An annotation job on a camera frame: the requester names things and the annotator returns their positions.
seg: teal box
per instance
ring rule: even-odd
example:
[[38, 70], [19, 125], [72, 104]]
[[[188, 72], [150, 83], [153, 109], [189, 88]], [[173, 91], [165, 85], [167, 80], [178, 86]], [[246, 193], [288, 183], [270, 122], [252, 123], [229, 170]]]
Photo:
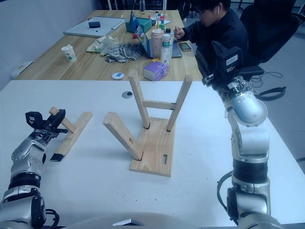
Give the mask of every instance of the teal box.
[[[149, 18], [137, 18], [137, 20], [140, 23], [140, 26], [142, 27], [142, 29], [144, 30], [144, 32], [147, 32], [148, 30], [150, 30], [153, 26], [153, 21]], [[126, 31], [127, 32], [133, 32], [132, 28], [130, 26], [129, 21], [125, 23], [126, 25]]]

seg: hand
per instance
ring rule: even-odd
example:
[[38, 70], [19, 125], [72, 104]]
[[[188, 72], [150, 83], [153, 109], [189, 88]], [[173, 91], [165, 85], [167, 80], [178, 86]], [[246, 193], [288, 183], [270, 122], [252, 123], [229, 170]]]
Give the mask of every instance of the hand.
[[175, 26], [175, 29], [173, 31], [173, 36], [176, 38], [176, 39], [181, 39], [183, 36], [184, 36], [184, 30], [178, 26]]

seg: wooden table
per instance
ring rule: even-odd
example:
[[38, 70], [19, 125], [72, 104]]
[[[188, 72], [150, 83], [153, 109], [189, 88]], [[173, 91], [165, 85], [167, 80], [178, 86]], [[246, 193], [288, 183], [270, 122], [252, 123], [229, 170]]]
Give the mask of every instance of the wooden table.
[[[174, 27], [183, 27], [179, 12], [177, 10], [161, 11], [168, 14], [172, 22], [167, 24], [171, 30]], [[147, 18], [148, 11], [134, 11], [137, 17]], [[88, 18], [93, 16], [122, 17], [129, 18], [130, 10], [95, 10]], [[113, 38], [118, 37], [120, 43], [138, 43], [138, 39], [132, 38], [132, 33], [126, 32], [125, 25], [111, 34]], [[143, 78], [143, 68], [152, 61], [143, 54], [137, 61], [126, 63], [109, 63], [105, 57], [99, 54], [87, 52], [87, 48], [94, 42], [95, 38], [81, 36], [63, 36], [56, 44], [49, 48], [41, 57], [24, 70], [16, 79], [18, 80], [112, 80], [111, 75], [116, 72], [127, 73], [130, 69], [138, 72], [139, 80]], [[77, 61], [68, 62], [61, 51], [61, 47], [71, 44]], [[193, 75], [194, 80], [201, 80], [202, 76], [198, 70], [197, 61], [193, 52], [183, 52], [182, 58], [172, 58], [170, 69], [163, 81], [182, 81], [187, 74]]]

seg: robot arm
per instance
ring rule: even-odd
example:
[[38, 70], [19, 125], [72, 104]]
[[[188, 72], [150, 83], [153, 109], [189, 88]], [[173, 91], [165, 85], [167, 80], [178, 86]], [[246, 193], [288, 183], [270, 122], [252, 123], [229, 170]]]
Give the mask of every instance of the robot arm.
[[214, 43], [214, 48], [216, 69], [203, 83], [218, 92], [232, 128], [234, 169], [233, 187], [227, 192], [228, 215], [241, 229], [283, 229], [271, 217], [267, 108], [255, 97], [251, 85], [238, 76], [243, 65], [241, 50], [228, 50], [219, 43]]
[[45, 223], [45, 205], [39, 192], [45, 150], [52, 138], [68, 132], [57, 129], [64, 117], [65, 110], [47, 120], [39, 112], [26, 113], [34, 131], [12, 153], [10, 185], [0, 203], [0, 228], [41, 228]]

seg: glasses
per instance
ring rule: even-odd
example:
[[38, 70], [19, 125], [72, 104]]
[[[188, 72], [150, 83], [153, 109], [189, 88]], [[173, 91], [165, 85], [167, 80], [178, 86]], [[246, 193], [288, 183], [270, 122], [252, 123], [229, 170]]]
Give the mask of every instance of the glasses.
[[199, 17], [202, 17], [206, 12], [207, 10], [199, 10], [199, 9], [196, 9], [196, 12], [199, 14]]

